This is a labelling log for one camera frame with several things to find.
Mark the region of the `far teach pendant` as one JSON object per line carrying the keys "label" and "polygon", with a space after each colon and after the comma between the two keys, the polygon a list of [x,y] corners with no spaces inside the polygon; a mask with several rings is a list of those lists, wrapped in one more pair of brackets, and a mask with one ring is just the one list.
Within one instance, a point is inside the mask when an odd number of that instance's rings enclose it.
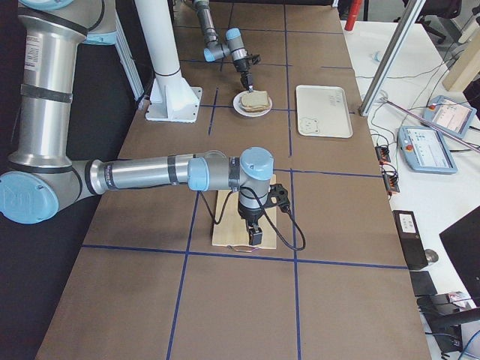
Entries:
{"label": "far teach pendant", "polygon": [[435,97],[424,110],[424,119],[442,128],[448,134],[463,139],[477,110],[449,97]]}

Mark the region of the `near teach pendant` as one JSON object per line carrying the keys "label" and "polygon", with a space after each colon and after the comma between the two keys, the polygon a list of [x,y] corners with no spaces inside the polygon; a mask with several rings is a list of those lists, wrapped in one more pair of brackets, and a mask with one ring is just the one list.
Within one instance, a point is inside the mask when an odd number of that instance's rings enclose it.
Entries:
{"label": "near teach pendant", "polygon": [[402,126],[397,138],[404,159],[413,171],[434,174],[458,171],[440,132],[427,127]]}

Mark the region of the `teach pendant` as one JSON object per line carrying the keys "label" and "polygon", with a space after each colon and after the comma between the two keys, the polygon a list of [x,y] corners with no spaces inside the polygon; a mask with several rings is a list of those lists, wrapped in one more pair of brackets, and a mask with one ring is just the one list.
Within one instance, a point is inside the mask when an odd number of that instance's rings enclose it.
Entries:
{"label": "teach pendant", "polygon": [[449,97],[435,97],[424,110],[424,119],[442,128],[448,134],[463,139],[477,110]]}
{"label": "teach pendant", "polygon": [[440,132],[427,127],[402,126],[397,138],[404,159],[413,171],[434,174],[458,171]]}

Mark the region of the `black monitor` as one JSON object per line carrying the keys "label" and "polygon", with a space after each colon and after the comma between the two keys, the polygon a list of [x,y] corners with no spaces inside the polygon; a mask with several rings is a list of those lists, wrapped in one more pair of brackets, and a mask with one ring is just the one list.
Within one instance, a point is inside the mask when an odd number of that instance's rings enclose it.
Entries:
{"label": "black monitor", "polygon": [[468,293],[479,297],[479,212],[471,211],[439,234]]}

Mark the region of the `cream bear tray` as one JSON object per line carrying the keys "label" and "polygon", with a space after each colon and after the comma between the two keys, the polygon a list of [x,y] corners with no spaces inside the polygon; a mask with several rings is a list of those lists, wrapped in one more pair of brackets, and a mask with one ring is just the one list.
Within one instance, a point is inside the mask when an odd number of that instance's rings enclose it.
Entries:
{"label": "cream bear tray", "polygon": [[353,135],[341,87],[297,85],[295,96],[297,128],[302,136],[348,139]]}

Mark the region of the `orange black power connector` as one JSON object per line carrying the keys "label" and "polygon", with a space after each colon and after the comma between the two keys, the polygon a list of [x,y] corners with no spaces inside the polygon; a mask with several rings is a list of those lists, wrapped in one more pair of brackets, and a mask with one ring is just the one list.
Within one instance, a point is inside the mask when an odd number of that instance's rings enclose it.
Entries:
{"label": "orange black power connector", "polygon": [[377,159],[381,165],[390,164],[389,147],[387,145],[378,145],[375,147]]}

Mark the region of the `bread with fried egg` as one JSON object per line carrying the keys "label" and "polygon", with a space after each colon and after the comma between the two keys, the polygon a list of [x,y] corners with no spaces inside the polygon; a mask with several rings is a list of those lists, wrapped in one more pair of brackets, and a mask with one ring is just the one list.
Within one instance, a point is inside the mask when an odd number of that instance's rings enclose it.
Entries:
{"label": "bread with fried egg", "polygon": [[264,112],[268,112],[271,109],[271,107],[269,105],[267,105],[267,106],[243,106],[243,105],[240,105],[240,108],[246,113],[264,113]]}

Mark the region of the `aluminium frame post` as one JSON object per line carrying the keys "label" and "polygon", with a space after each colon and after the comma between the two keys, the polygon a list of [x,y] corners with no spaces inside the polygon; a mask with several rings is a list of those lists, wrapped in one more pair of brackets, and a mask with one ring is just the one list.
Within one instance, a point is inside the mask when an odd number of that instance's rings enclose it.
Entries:
{"label": "aluminium frame post", "polygon": [[412,25],[415,23],[422,8],[425,5],[425,0],[410,0],[408,1],[403,15],[397,24],[396,29],[388,43],[388,46],[383,54],[383,57],[379,63],[379,67],[373,76],[372,82],[368,87],[367,93],[364,96],[364,100],[359,107],[359,114],[361,116],[368,116],[368,113],[373,106],[374,101],[377,99],[383,83],[389,75],[389,71],[397,57],[400,49],[407,38],[408,32]]}

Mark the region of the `black box with label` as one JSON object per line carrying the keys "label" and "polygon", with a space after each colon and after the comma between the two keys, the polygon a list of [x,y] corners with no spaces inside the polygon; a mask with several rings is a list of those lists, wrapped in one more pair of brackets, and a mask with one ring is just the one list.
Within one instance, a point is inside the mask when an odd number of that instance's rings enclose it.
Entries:
{"label": "black box with label", "polygon": [[428,265],[422,240],[412,211],[394,210],[397,234],[409,270],[421,270]]}

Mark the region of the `red cylinder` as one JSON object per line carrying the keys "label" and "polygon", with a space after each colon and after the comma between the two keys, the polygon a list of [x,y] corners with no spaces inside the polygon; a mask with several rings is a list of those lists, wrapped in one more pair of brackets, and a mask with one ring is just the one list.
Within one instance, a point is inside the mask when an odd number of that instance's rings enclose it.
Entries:
{"label": "red cylinder", "polygon": [[344,30],[351,32],[354,28],[356,20],[358,19],[359,12],[362,7],[362,0],[352,0],[349,7],[348,17],[344,26]]}

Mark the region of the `white mounting pillar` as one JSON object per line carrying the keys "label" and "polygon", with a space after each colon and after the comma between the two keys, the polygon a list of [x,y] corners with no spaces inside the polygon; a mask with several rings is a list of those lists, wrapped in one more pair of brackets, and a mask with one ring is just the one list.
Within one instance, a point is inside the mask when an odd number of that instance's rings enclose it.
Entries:
{"label": "white mounting pillar", "polygon": [[182,76],[168,3],[139,0],[135,5],[155,76],[145,117],[156,122],[195,122],[203,90],[191,87]]}

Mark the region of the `white bread slice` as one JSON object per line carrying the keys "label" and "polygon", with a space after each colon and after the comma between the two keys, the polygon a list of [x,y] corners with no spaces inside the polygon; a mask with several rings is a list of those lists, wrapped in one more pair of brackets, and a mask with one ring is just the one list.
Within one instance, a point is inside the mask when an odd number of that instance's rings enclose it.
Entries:
{"label": "white bread slice", "polygon": [[270,106],[269,95],[267,91],[246,92],[240,98],[240,104],[245,107]]}

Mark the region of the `wooden cutting board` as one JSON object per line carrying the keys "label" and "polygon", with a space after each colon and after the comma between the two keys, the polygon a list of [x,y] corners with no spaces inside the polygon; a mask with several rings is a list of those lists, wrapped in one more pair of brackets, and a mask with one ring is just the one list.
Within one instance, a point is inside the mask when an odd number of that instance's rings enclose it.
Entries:
{"label": "wooden cutting board", "polygon": [[259,227],[262,230],[262,242],[260,245],[249,245],[249,235],[245,220],[238,213],[238,198],[238,192],[230,195],[220,224],[214,225],[211,244],[217,247],[276,249],[277,235],[265,216],[259,219]]}

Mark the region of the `white round plate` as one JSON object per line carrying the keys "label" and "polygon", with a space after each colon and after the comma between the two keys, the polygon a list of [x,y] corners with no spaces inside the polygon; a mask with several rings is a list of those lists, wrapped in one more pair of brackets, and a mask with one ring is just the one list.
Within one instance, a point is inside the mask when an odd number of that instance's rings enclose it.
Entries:
{"label": "white round plate", "polygon": [[272,109],[272,99],[267,91],[243,91],[234,97],[233,106],[243,116],[258,117]]}

